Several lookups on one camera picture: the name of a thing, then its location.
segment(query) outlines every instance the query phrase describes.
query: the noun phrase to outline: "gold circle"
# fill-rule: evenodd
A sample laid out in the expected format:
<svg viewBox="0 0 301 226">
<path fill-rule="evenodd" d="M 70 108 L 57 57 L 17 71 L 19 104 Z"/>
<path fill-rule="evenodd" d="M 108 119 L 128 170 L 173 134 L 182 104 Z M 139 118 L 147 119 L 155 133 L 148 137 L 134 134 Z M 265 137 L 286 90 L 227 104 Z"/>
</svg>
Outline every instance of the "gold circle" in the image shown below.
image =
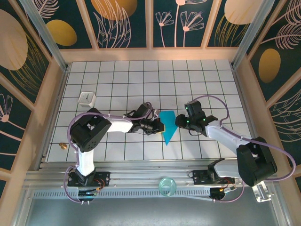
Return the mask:
<svg viewBox="0 0 301 226">
<path fill-rule="evenodd" d="M 53 39 L 62 46 L 72 46 L 77 41 L 75 30 L 63 20 L 51 20 L 46 24 Z"/>
<path fill-rule="evenodd" d="M 227 0 L 225 17 L 232 24 L 249 24 L 261 3 L 262 0 Z"/>
<path fill-rule="evenodd" d="M 9 70 L 19 70 L 27 59 L 27 38 L 19 22 L 0 9 L 0 65 Z"/>
<path fill-rule="evenodd" d="M 109 20 L 122 20 L 123 14 L 118 13 L 116 3 L 131 16 L 137 9 L 137 0 L 91 0 L 95 10 L 104 18 Z"/>
<path fill-rule="evenodd" d="M 277 76 L 281 64 L 281 57 L 277 50 L 269 48 L 265 50 L 259 60 L 259 77 L 269 83 Z"/>
</svg>

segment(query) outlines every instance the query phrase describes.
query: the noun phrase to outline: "white grid tile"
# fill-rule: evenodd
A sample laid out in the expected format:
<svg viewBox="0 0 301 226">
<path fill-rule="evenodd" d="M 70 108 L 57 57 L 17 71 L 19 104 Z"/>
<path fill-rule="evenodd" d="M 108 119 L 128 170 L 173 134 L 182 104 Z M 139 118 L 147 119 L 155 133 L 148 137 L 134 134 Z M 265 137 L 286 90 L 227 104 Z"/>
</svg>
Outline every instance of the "white grid tile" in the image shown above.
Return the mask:
<svg viewBox="0 0 301 226">
<path fill-rule="evenodd" d="M 143 102 L 155 109 L 186 114 L 185 103 L 200 95 L 212 94 L 230 108 L 229 128 L 249 136 L 246 118 L 226 61 L 123 61 L 75 62 L 71 66 L 65 94 L 57 117 L 57 127 L 49 147 L 48 161 L 75 162 L 72 148 L 61 151 L 59 143 L 67 143 L 67 126 L 75 115 L 89 108 L 77 101 L 81 91 L 96 93 L 95 107 L 102 113 L 123 115 L 136 110 Z M 207 116 L 226 116 L 223 105 L 212 98 L 199 99 Z M 141 161 L 156 159 L 200 159 L 235 157 L 232 151 L 217 145 L 203 135 L 191 136 L 177 129 L 169 145 L 163 135 L 137 133 L 107 133 L 94 152 L 95 161 Z"/>
</svg>

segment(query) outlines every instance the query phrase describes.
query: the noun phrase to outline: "black bracket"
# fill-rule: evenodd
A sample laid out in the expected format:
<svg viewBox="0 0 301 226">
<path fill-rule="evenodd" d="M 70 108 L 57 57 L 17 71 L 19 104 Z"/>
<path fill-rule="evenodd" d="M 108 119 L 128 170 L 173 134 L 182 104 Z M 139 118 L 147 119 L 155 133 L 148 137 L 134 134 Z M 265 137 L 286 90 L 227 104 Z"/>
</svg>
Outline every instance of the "black bracket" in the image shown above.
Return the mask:
<svg viewBox="0 0 301 226">
<path fill-rule="evenodd" d="M 217 177 L 210 170 L 193 170 L 190 173 L 190 177 L 193 178 L 194 185 L 212 185 L 212 184 L 224 185 L 228 183 L 226 179 Z M 227 178 L 227 179 L 230 181 L 230 183 L 232 184 L 235 183 L 234 178 Z"/>
<path fill-rule="evenodd" d="M 81 184 L 78 179 L 79 178 L 75 172 L 69 173 L 68 187 L 84 187 L 84 185 Z M 93 181 L 91 184 L 89 184 L 89 187 L 100 187 L 99 183 L 101 183 L 102 187 L 103 182 L 105 182 L 104 187 L 109 186 L 110 172 L 95 172 Z"/>
</svg>

